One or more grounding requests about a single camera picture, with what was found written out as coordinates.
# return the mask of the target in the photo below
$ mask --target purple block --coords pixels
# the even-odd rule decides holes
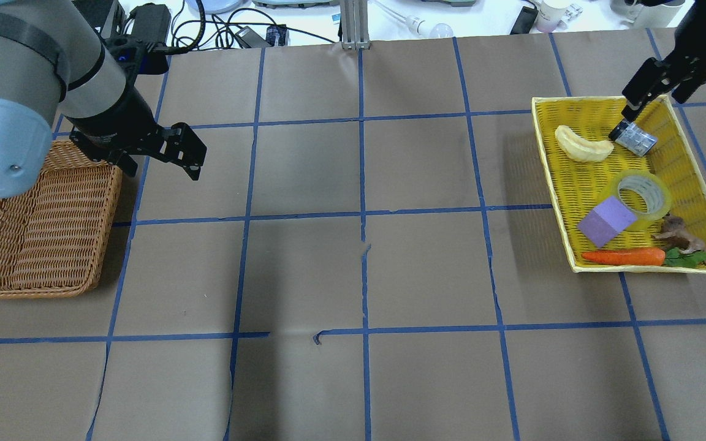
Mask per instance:
[[[592,209],[577,228],[600,248],[634,222],[636,215],[620,199],[610,196]]]

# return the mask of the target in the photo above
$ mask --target brown stuffed animal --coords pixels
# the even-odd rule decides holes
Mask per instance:
[[[692,235],[686,229],[686,222],[679,216],[667,213],[664,216],[664,224],[661,226],[661,233],[653,235],[653,238],[662,238],[680,249],[681,254],[691,254],[695,251],[706,251],[704,241]]]

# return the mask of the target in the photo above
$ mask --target banana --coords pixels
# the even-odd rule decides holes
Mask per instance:
[[[610,140],[593,142],[575,134],[569,126],[558,126],[555,137],[568,157],[579,162],[600,162],[614,150]]]

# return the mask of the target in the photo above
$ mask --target tape roll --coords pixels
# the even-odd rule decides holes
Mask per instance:
[[[635,209],[623,198],[623,190],[631,190],[644,200],[645,211]],[[617,173],[610,183],[601,190],[599,202],[610,196],[620,199],[636,215],[636,222],[625,230],[628,232],[641,232],[669,213],[672,208],[672,194],[669,188],[658,176],[642,170],[625,170]]]

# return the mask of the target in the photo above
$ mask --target orange carrot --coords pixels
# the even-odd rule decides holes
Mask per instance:
[[[645,248],[631,249],[599,249],[586,251],[582,257],[590,262],[603,263],[603,265],[663,265],[666,253],[661,248],[647,246]]]

